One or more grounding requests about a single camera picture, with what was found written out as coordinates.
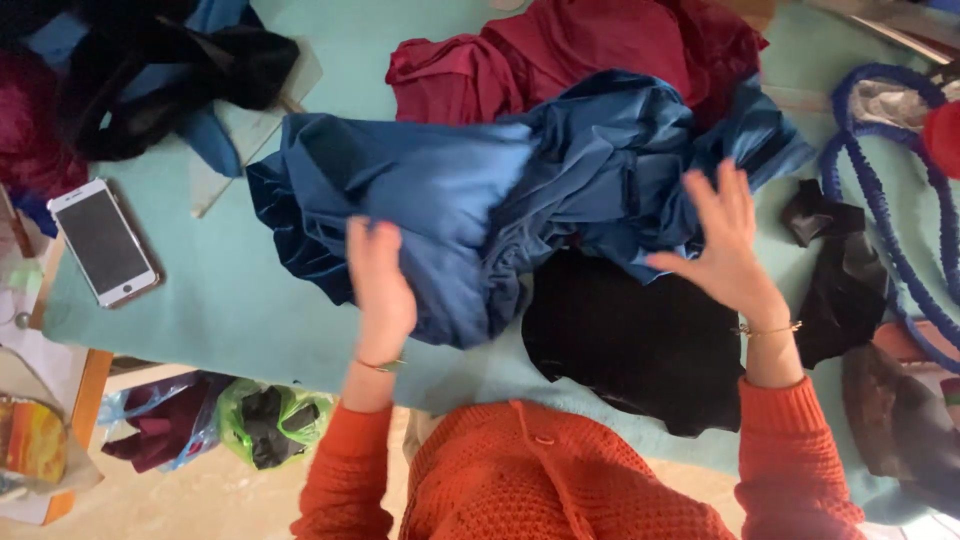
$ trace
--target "light blue tablecloth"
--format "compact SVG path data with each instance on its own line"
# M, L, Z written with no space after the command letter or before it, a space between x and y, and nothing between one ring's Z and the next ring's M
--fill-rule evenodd
M444 39L477 32L510 13L486 0L254 1L267 27L307 37L324 76L303 100L307 110L390 119L396 110L383 83L389 54L404 39ZM780 6L763 53L764 81L829 92L867 61L910 63L905 51L853 25L803 5ZM793 115L820 146L835 131L828 115ZM261 156L277 148L275 136ZM946 300L938 254L936 199L907 154L876 141L864 144L885 182L901 244L921 278ZM335 307L323 292L280 266L271 232L253 214L245 181L235 181L202 220L189 215L188 149L169 137L137 160L104 164L156 253L166 283L128 305L97 307L76 261L64 255L48 297L44 334L59 342L177 362L259 380L336 391L349 362L357 310ZM812 164L803 172L814 176ZM848 201L863 205L849 171ZM772 181L757 195L756 249L788 301L798 307L818 244L804 250L778 223L794 181ZM960 309L951 307L960 316ZM620 433L642 455L736 474L738 435L707 430L697 439L673 437L662 423L605 405L579 385L548 383L529 362L514 323L496 341L467 353L411 341L400 374L400 405L445 412L457 405L524 397L594 418ZM839 360L812 373L844 459L852 498L871 521L896 523L917 508L898 502L895 483L869 475L853 446L840 398Z

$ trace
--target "person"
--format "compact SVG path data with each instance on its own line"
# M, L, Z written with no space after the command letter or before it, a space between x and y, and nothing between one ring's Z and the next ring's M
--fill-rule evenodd
M745 540L863 538L810 379L790 311L753 252L756 221L746 174L731 160L718 188L684 177L706 236L695 260L648 257L739 311L752 336L742 407L740 482ZM348 265L361 310L342 400L318 445L291 525L302 539L385 538L393 369L416 324L414 295L397 263L395 225L348 224ZM588 418L528 401L448 413L413 459L401 539L735 538L712 507L660 483L623 439Z

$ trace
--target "hand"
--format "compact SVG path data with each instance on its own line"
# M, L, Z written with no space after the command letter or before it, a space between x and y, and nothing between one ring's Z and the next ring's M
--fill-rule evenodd
M754 254L756 219L747 174L726 159L717 167L717 176L718 191L700 171L684 176L707 239L700 258L687 260L664 252L651 255L647 263L696 283L713 300L743 313L751 327L756 323L755 330L787 324L789 307Z
M347 263L360 307L360 361L379 365L396 360L417 324L417 302L400 273L400 229L393 223L353 216L347 223Z

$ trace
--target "beige carpet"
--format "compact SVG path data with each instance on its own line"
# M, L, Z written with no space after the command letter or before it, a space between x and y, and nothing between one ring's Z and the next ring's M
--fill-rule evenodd
M407 464L400 450L408 411L398 409L390 432L390 479L384 507L395 516L396 538L406 505ZM101 440L101 433L95 433ZM129 463L99 452L93 459L107 479L77 499L73 512L44 528L0 518L0 538L15 540L286 540L298 517L297 495L308 460L257 473L225 448L162 475L136 474ZM739 533L743 510L735 479L699 467L651 459L667 485L712 504Z

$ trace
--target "blue velvet fabric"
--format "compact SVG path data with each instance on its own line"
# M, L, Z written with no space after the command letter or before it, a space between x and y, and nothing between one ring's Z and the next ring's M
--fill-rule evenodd
M210 34L241 22L262 26L249 6L249 0L200 0L197 9L183 22L191 30ZM69 69L70 54L77 43L89 32L86 24L70 12L63 12L46 26L25 39L25 45L38 53L54 71ZM182 64L155 63L148 65L124 88L124 101L150 93L179 77L185 69ZM234 178L243 174L227 129L213 111L213 104L194 112L177 127L177 135L218 173Z
M759 89L738 86L728 116L698 134L667 83L597 73L554 100L467 127L290 114L280 150L247 168L254 208L281 263L351 300L345 220L400 226L400 267L417 297L413 337L466 349L519 313L518 277L571 238L642 282L646 256L692 257L699 225L684 171L733 156L752 189L814 151Z

